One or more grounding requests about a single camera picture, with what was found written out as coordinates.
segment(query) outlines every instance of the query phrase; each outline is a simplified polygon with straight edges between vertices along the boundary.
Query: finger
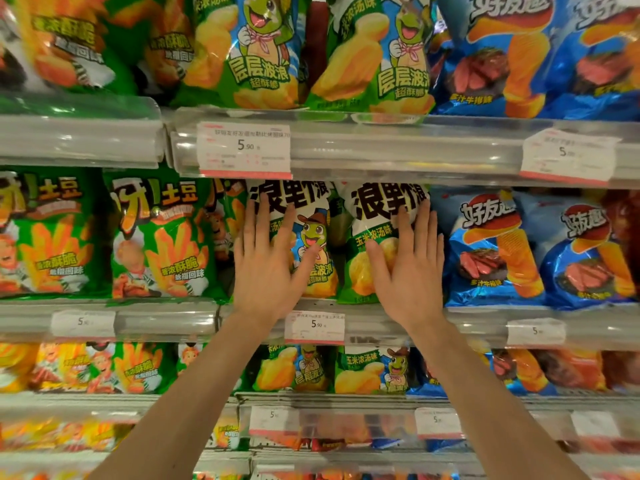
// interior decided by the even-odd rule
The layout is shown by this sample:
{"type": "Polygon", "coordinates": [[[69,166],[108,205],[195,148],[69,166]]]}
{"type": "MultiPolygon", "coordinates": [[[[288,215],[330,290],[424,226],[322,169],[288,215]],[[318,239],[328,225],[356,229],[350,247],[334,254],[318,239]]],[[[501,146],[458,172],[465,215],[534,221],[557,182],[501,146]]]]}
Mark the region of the finger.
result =
{"type": "Polygon", "coordinates": [[[255,250],[255,201],[250,200],[246,204],[243,231],[244,256],[253,256],[255,250]]]}
{"type": "Polygon", "coordinates": [[[427,239],[429,236],[429,209],[431,202],[425,199],[420,204],[418,216],[415,218],[415,256],[427,256],[427,239]]]}
{"type": "Polygon", "coordinates": [[[398,232],[400,234],[400,243],[398,244],[398,256],[407,256],[413,254],[413,229],[409,220],[409,212],[403,205],[400,207],[397,215],[398,232]]]}
{"type": "Polygon", "coordinates": [[[438,236],[437,255],[438,257],[436,259],[436,266],[440,274],[442,274],[442,270],[444,269],[444,235],[443,234],[440,234],[438,236]]]}
{"type": "Polygon", "coordinates": [[[427,237],[427,259],[436,262],[438,259],[438,215],[432,211],[429,215],[429,235],[427,237]]]}
{"type": "Polygon", "coordinates": [[[236,273],[242,266],[244,259],[244,245],[242,242],[242,236],[239,235],[234,241],[234,261],[236,262],[236,273]]]}
{"type": "Polygon", "coordinates": [[[311,276],[311,271],[313,271],[316,265],[318,252],[320,252],[320,246],[318,244],[314,244],[306,250],[305,255],[302,256],[300,260],[300,266],[298,266],[298,269],[291,277],[292,298],[296,299],[296,303],[302,296],[302,293],[307,289],[309,276],[311,276]]]}
{"type": "Polygon", "coordinates": [[[266,193],[260,194],[260,207],[255,224],[255,250],[259,253],[266,253],[269,250],[269,196],[266,193]]]}
{"type": "Polygon", "coordinates": [[[290,203],[287,206],[287,210],[284,213],[282,219],[282,225],[278,229],[276,235],[274,248],[280,251],[288,251],[291,249],[291,233],[293,231],[293,222],[296,220],[296,208],[290,203]]]}
{"type": "Polygon", "coordinates": [[[391,275],[387,268],[385,254],[380,245],[373,239],[369,239],[365,246],[367,247],[367,256],[369,256],[369,261],[371,262],[373,286],[376,289],[380,303],[382,303],[382,306],[385,306],[384,299],[391,290],[391,275]]]}

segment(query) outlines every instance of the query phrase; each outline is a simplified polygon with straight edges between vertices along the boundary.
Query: person's right hand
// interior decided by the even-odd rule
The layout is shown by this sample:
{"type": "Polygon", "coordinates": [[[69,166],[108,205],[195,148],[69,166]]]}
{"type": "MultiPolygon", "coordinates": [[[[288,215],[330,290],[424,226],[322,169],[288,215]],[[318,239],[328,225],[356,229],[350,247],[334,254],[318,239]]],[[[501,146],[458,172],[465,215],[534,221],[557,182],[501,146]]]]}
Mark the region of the person's right hand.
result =
{"type": "Polygon", "coordinates": [[[385,255],[378,243],[367,241],[373,284],[387,315],[411,334],[434,320],[444,320],[442,313],[442,267],[444,237],[438,236],[438,218],[429,212],[428,200],[420,204],[411,228],[409,213],[403,206],[397,215],[400,242],[393,272],[389,273],[385,255]]]}

